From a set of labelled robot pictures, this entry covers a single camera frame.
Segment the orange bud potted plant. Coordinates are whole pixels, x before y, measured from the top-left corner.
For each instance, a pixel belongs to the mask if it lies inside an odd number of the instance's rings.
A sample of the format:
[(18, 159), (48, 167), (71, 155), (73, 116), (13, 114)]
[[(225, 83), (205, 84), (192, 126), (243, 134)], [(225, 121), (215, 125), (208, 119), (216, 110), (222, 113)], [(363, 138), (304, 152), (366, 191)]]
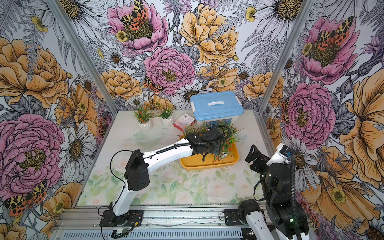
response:
[(221, 120), (218, 122), (218, 126), (225, 136), (229, 135), (225, 141), (226, 144), (232, 144), (241, 140), (240, 131), (230, 120)]

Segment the green potted plant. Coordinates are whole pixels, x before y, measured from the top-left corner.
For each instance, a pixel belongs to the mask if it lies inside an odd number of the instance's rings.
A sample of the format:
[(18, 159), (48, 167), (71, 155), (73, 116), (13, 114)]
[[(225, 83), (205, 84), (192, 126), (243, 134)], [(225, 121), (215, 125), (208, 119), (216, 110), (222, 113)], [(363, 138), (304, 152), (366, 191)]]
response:
[(185, 138), (187, 135), (197, 133), (198, 131), (199, 131), (199, 127), (197, 127), (197, 126), (186, 126), (183, 129), (182, 134), (179, 135), (179, 139), (181, 140), (181, 139)]
[(157, 117), (162, 120), (163, 126), (166, 128), (170, 128), (173, 126), (174, 118), (173, 118), (173, 107), (167, 107), (159, 109), (157, 112)]

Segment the green potted plant back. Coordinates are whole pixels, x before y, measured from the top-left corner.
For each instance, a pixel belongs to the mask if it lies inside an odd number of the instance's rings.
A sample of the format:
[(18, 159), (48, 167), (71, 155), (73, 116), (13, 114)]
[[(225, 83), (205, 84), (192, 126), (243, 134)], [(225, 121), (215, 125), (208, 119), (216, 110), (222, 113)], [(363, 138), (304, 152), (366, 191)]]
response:
[(163, 126), (166, 128), (170, 128), (173, 126), (174, 118), (173, 118), (173, 107), (167, 107), (159, 109), (157, 112), (157, 117), (162, 120)]

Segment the yellow plastic tray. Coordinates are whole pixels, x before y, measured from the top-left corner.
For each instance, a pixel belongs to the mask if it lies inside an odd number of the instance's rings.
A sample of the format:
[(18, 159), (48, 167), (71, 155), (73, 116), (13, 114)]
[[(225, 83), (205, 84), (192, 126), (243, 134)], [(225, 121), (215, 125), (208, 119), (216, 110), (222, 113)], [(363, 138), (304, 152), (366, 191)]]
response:
[(202, 155), (194, 155), (180, 160), (181, 165), (188, 171), (205, 170), (213, 168), (223, 168), (233, 166), (239, 161), (239, 152), (237, 145), (232, 143), (229, 147), (230, 152), (225, 157), (216, 157), (214, 154), (209, 154), (203, 162)]

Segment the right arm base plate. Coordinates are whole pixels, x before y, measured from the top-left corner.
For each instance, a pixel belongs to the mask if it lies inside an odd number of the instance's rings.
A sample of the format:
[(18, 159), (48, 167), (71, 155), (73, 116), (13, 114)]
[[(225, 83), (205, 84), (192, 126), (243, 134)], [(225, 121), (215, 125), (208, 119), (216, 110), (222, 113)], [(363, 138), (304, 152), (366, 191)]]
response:
[(225, 209), (224, 221), (226, 226), (247, 226), (246, 220), (242, 220), (239, 210)]

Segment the pink flower potted plant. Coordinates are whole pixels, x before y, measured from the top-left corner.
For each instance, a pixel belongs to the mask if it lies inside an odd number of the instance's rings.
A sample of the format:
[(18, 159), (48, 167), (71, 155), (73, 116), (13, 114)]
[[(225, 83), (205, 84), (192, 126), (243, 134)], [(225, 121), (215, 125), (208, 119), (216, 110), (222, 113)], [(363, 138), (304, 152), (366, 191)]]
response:
[(212, 128), (213, 122), (203, 121), (199, 126), (200, 132), (206, 133)]

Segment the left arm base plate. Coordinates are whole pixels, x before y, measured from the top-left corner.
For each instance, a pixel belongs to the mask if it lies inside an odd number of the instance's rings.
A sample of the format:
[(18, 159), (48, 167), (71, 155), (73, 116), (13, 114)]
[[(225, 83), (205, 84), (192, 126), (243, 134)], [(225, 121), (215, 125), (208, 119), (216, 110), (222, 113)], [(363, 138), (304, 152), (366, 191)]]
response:
[(143, 210), (129, 210), (126, 214), (116, 216), (112, 210), (103, 212), (100, 227), (136, 227), (141, 226)]

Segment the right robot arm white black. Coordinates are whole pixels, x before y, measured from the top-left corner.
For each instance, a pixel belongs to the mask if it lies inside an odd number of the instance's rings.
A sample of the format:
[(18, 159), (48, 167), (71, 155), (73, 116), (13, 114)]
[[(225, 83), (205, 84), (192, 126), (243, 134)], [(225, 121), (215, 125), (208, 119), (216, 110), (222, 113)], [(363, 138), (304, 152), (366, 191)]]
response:
[(296, 200), (295, 151), (279, 144), (272, 157), (267, 157), (256, 146), (251, 146), (246, 157), (251, 170), (260, 175), (266, 210), (257, 200), (242, 201), (238, 208), (239, 219), (248, 225), (258, 240), (272, 240), (274, 236), (265, 217), (268, 216), (281, 240), (308, 240), (307, 214)]

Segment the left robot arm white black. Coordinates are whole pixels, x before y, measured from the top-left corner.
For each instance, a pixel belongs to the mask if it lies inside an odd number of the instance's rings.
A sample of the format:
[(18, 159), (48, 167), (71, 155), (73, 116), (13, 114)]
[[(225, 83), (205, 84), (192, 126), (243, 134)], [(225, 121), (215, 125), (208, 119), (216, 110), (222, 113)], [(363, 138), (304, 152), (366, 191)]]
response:
[(129, 151), (131, 156), (125, 167), (122, 191), (103, 212), (100, 227), (123, 226), (129, 218), (132, 201), (138, 191), (150, 184), (149, 174), (175, 160), (202, 155), (202, 160), (209, 154), (219, 155), (222, 144), (227, 142), (232, 130), (226, 125), (217, 125), (206, 132), (190, 133), (178, 142), (151, 152)]

